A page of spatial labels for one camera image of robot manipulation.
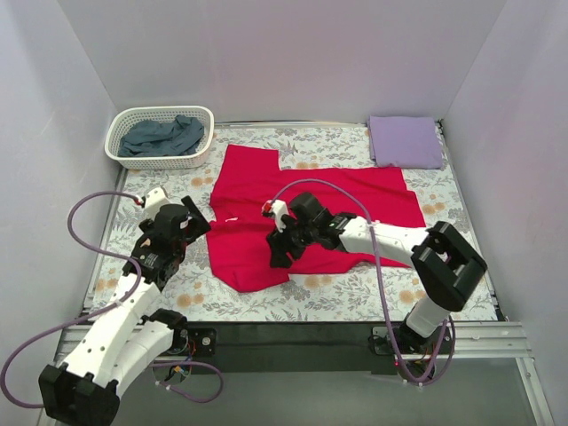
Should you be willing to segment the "red t shirt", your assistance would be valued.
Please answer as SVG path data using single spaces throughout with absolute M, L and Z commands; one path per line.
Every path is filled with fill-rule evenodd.
M 417 197 L 398 168 L 283 170 L 275 150 L 230 145 L 210 196 L 216 219 L 206 239 L 213 275 L 238 292 L 276 286 L 292 274 L 346 273 L 374 261 L 312 245 L 290 268 L 272 268 L 266 237 L 274 222 L 263 217 L 262 208 L 279 190 L 285 202 L 309 192 L 333 213 L 367 210 L 389 225 L 425 225 Z

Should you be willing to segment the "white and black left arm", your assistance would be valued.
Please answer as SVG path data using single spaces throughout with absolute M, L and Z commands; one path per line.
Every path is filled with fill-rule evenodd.
M 138 204 L 146 213 L 142 234 L 124 259 L 114 295 L 81 342 L 38 379 L 45 412 L 68 425 L 111 424 L 132 382 L 159 355 L 183 349 L 188 337 L 183 314 L 159 309 L 148 315 L 146 309 L 209 222 L 190 196 L 172 203 L 160 188 Z

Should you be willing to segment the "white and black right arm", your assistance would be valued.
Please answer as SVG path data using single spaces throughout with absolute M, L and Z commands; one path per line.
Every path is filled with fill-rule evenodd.
M 272 268 L 291 267 L 312 244 L 343 253 L 379 254 L 413 267 L 426 295 L 394 329 L 403 351 L 419 351 L 435 339 L 441 323 L 463 309 L 487 270 L 486 261 L 447 222 L 431 228 L 369 223 L 353 213 L 332 214 L 311 193 L 290 203 L 268 201 L 262 214 L 275 223 L 266 237 Z

